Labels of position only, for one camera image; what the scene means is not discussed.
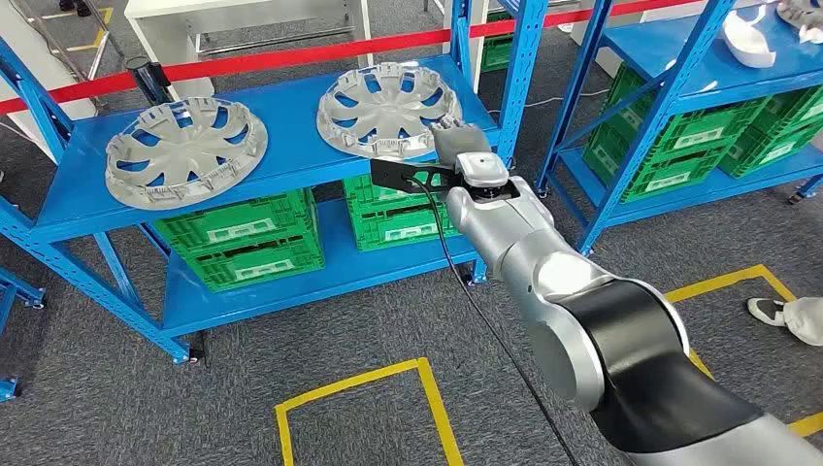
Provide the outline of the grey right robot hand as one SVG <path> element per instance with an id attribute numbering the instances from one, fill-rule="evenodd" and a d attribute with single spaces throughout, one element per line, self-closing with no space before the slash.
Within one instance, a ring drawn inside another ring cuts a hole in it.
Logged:
<path id="1" fill-rule="evenodd" d="M 429 129 L 434 138 L 435 152 L 440 165 L 454 168 L 461 153 L 490 153 L 491 146 L 485 133 L 473 124 L 459 119 L 442 119 L 431 123 Z"/>

